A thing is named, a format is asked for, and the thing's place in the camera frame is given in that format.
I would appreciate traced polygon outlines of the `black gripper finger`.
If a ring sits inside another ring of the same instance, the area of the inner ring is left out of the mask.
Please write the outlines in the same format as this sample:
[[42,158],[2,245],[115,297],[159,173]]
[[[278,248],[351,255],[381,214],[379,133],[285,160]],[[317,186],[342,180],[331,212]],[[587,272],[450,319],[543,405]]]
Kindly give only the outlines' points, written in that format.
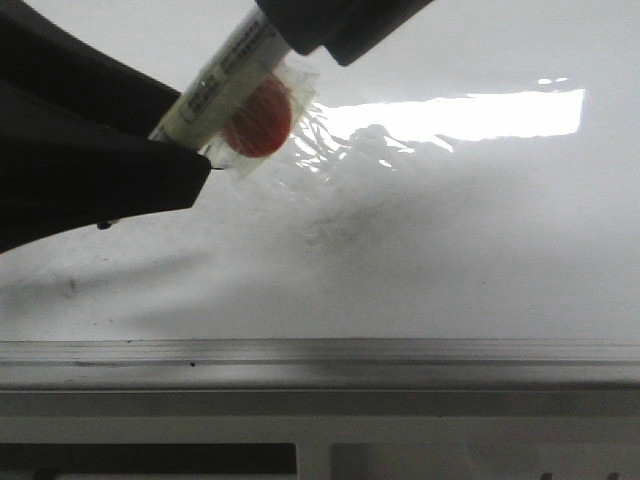
[[177,97],[36,11],[3,11],[2,250],[190,208],[209,161],[149,139]]
[[323,47],[346,67],[429,4],[429,0],[263,0],[257,6],[296,53],[306,56]]

